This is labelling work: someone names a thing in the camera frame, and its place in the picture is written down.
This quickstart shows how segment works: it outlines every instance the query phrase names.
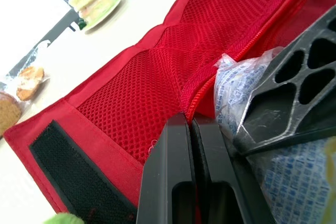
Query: green object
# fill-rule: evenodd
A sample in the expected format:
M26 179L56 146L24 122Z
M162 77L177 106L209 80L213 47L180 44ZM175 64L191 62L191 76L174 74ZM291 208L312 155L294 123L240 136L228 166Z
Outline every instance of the green object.
M44 222L44 224L85 224L83 220L75 215L61 212L56 214L51 219Z
M84 27L86 27L86 22L84 19L82 18L79 18L79 21L78 21L78 26L79 26L79 29L82 30Z

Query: white table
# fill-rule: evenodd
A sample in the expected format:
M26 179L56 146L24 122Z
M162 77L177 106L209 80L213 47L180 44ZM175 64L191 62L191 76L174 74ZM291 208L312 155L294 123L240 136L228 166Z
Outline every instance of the white table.
M69 93L124 48L161 24L175 0L123 0L98 29L70 29L52 43L42 62L50 80L21 121ZM33 178L4 139L0 140L0 222L42 223L55 214Z

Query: red bag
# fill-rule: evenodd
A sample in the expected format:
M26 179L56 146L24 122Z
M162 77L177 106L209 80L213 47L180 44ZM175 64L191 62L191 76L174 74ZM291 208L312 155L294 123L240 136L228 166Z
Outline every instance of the red bag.
M152 28L66 97L4 134L53 208L67 211L29 146L55 120L138 205L142 167L166 120L214 116L214 63L286 46L336 0L177 0Z

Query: plastic wrap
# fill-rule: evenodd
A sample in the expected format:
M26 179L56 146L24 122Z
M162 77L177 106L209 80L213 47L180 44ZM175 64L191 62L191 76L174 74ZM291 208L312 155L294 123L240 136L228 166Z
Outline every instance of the plastic wrap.
M265 72L271 60L281 52L277 47L264 52L259 58L235 62L224 54L217 62L215 81L215 115L223 133L232 139L253 88Z
M5 84L3 91L15 98L22 112L31 105L36 91L41 88L41 84L50 78L42 63L42 58L45 55L49 43L49 40L39 43L38 46L24 58L25 61L21 64L22 67L20 67L20 69L16 66L14 71L0 78L0 82ZM37 71L39 74L36 77L29 77L29 75ZM24 94L25 96L22 96L22 92L28 92L32 95Z
M336 223L336 137L248 160L278 223Z
M218 62L216 120L230 140L249 96L280 50L238 63L223 55ZM248 161L278 223L336 223L336 137L255 154Z

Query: red mesh fabric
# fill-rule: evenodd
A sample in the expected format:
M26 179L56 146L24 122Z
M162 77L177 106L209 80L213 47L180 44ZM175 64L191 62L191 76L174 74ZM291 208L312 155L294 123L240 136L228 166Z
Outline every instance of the red mesh fabric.
M166 120L187 111L222 53L239 51L281 1L190 0L154 48L133 57L77 109L144 164Z

